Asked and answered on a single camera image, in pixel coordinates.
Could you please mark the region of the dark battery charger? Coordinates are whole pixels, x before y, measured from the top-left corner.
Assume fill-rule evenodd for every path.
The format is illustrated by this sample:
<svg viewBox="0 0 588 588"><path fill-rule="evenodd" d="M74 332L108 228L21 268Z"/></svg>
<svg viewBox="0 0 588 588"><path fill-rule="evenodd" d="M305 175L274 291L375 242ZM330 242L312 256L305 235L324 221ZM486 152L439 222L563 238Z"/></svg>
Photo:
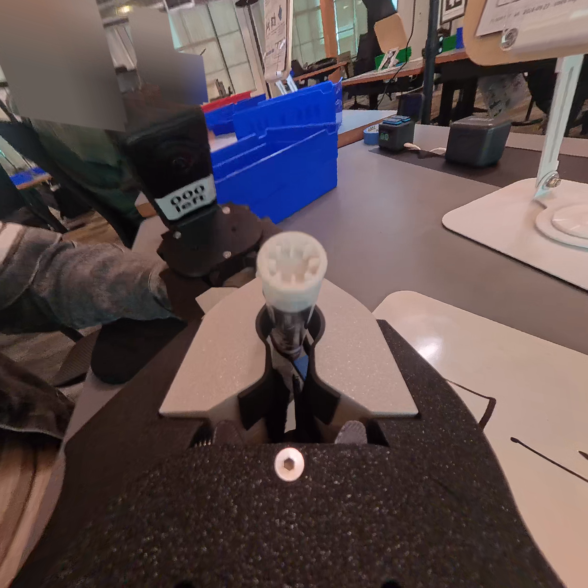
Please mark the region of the dark battery charger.
<svg viewBox="0 0 588 588"><path fill-rule="evenodd" d="M404 115L393 115L378 125L378 147L390 152L405 149L405 143L412 143L415 135L415 122Z"/></svg>

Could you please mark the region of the red plastic bin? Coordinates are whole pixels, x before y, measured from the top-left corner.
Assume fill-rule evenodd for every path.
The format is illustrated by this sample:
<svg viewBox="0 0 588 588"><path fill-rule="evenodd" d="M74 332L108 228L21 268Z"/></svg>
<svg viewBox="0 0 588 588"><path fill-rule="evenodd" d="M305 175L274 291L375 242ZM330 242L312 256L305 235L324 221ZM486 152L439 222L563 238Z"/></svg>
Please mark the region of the red plastic bin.
<svg viewBox="0 0 588 588"><path fill-rule="evenodd" d="M212 100L206 104L203 104L202 110L204 113L209 113L209 112L216 111L216 110L223 108L223 107L237 104L243 100L249 99L250 97L251 97L251 91L231 94L231 95L226 96L224 98L218 98L218 99Z"/></svg>

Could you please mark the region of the black dry erase marker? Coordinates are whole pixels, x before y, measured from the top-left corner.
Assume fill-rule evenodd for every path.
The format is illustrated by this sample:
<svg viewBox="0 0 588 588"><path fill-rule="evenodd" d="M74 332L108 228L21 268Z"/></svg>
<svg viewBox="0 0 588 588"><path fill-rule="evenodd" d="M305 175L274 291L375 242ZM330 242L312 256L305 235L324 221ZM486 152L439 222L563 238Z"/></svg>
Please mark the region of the black dry erase marker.
<svg viewBox="0 0 588 588"><path fill-rule="evenodd" d="M327 253L310 234L280 232L270 237L256 258L270 338L288 360L303 354L307 328L327 270Z"/></svg>

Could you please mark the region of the grey box device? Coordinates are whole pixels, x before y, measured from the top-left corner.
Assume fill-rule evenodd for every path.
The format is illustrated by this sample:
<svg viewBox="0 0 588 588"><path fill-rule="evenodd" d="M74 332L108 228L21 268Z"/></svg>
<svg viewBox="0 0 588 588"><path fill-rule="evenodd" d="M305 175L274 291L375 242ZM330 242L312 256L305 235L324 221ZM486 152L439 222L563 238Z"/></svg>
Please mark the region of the grey box device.
<svg viewBox="0 0 588 588"><path fill-rule="evenodd" d="M453 122L445 160L473 168L494 166L501 159L511 131L511 121L468 116Z"/></svg>

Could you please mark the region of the blue plastic storage bin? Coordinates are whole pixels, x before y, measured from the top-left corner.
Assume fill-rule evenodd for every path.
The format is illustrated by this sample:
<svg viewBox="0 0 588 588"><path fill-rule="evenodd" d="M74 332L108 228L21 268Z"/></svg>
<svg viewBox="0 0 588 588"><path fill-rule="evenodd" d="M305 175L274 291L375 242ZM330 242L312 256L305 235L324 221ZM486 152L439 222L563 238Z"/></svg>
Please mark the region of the blue plastic storage bin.
<svg viewBox="0 0 588 588"><path fill-rule="evenodd" d="M232 122L238 139L262 136L270 128L309 126L338 130L342 123L342 80L265 99L245 109L235 108Z"/></svg>
<svg viewBox="0 0 588 588"><path fill-rule="evenodd" d="M211 153L217 201L278 224L337 186L335 123L268 128Z"/></svg>
<svg viewBox="0 0 588 588"><path fill-rule="evenodd" d="M265 94L252 96L237 104L220 108L205 114L207 129L215 136L235 133L233 118L237 112L257 106L260 102L266 100Z"/></svg>

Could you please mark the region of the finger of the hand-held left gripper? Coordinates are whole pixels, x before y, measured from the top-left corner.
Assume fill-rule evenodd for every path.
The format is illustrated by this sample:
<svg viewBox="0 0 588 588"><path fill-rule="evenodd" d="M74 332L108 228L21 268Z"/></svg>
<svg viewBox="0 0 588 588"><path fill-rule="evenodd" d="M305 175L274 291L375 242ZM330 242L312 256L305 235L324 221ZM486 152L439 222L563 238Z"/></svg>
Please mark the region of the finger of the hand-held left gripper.
<svg viewBox="0 0 588 588"><path fill-rule="evenodd" d="M196 302L203 311L200 320L253 320L260 310L260 280L255 277L239 288L210 288Z"/></svg>

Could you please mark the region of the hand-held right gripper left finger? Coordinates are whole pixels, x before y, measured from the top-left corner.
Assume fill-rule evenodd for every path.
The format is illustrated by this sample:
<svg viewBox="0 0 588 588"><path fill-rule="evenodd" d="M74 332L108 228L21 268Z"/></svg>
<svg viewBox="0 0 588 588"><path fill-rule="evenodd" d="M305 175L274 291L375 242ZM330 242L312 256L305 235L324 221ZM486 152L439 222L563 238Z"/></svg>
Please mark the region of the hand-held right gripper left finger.
<svg viewBox="0 0 588 588"><path fill-rule="evenodd" d="M246 443L283 434L287 388L256 320L265 306L256 278L207 312L159 407L159 415L233 422Z"/></svg>

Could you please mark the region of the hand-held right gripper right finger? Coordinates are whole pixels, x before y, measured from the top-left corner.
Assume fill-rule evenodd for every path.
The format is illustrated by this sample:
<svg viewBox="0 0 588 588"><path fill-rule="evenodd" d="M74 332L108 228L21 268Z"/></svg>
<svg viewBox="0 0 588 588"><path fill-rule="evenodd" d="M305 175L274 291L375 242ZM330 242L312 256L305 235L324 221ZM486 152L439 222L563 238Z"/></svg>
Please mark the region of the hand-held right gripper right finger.
<svg viewBox="0 0 588 588"><path fill-rule="evenodd" d="M376 419L418 416L377 319L326 279L303 349L307 366L295 401L297 442L332 443L349 421L370 431Z"/></svg>

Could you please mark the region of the white metal desk stand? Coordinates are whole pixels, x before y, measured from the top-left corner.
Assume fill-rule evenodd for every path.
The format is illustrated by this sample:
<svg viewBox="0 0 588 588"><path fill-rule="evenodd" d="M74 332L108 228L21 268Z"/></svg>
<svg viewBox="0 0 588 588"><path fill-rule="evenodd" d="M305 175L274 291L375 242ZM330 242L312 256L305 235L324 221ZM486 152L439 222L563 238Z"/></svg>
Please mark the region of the white metal desk stand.
<svg viewBox="0 0 588 588"><path fill-rule="evenodd" d="M445 214L444 227L587 290L587 184L561 179L559 154L587 54L587 1L469 1L467 56L478 65L557 58L535 179Z"/></svg>

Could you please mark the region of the person's grey jacket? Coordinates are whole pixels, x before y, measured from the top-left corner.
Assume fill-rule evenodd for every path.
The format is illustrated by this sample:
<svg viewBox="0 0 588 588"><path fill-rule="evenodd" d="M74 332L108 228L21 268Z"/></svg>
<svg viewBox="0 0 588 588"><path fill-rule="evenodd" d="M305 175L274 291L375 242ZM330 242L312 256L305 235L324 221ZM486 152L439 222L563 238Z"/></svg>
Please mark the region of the person's grey jacket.
<svg viewBox="0 0 588 588"><path fill-rule="evenodd" d="M59 389L1 355L1 430L63 440L75 404Z"/></svg>

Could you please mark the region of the white whiteboard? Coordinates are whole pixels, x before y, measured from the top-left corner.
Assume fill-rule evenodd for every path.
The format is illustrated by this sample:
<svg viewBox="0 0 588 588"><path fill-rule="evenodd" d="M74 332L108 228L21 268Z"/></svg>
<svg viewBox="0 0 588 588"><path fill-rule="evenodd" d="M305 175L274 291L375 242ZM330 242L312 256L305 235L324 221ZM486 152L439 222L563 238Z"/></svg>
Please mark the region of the white whiteboard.
<svg viewBox="0 0 588 588"><path fill-rule="evenodd" d="M420 293L374 311L461 397L535 543L566 587L587 587L587 356Z"/></svg>

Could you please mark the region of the person's left forearm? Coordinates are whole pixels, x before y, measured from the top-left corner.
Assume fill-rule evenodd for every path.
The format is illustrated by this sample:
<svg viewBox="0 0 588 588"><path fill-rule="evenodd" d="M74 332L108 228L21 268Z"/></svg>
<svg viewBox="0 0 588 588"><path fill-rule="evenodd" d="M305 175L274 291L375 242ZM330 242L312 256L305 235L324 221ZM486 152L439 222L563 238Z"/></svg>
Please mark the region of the person's left forearm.
<svg viewBox="0 0 588 588"><path fill-rule="evenodd" d="M165 269L155 254L1 222L1 333L178 320L161 277Z"/></svg>

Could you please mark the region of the green plastic bin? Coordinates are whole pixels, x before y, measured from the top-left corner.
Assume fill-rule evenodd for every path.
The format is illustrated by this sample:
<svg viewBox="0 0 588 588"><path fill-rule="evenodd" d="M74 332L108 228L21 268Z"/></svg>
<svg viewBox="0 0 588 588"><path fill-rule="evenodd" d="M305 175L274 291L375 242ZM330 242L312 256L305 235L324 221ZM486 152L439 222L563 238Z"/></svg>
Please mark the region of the green plastic bin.
<svg viewBox="0 0 588 588"><path fill-rule="evenodd" d="M389 49L385 54L375 58L376 71L383 72L402 66L412 55L412 47Z"/></svg>

